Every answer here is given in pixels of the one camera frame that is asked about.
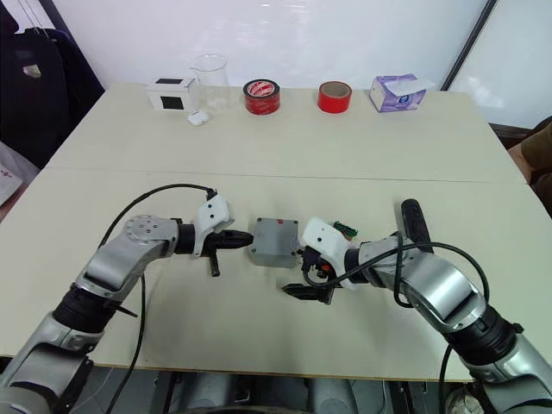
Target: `white wall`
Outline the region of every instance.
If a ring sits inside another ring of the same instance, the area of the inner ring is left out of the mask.
[[[500,0],[450,89],[489,122],[533,128],[552,116],[552,1]]]
[[[366,89],[376,75],[444,80],[485,0],[54,0],[104,86],[182,76],[202,53],[233,85],[271,78]]]

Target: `gray plastic box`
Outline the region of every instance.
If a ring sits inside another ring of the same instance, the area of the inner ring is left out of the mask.
[[[298,221],[257,218],[249,257],[257,266],[292,268],[297,264]]]

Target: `glass beaker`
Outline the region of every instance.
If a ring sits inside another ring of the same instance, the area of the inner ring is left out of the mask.
[[[210,112],[220,112],[229,107],[226,63],[226,58],[220,54],[202,54],[193,60],[190,68],[198,77],[201,98]]]

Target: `white tissue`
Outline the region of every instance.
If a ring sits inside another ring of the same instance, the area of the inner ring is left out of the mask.
[[[433,82],[425,79],[392,80],[385,82],[384,85],[396,97],[403,97],[435,86]]]

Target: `small white box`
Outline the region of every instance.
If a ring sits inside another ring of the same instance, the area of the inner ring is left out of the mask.
[[[156,110],[198,110],[199,88],[195,78],[161,78],[146,86],[146,92]]]

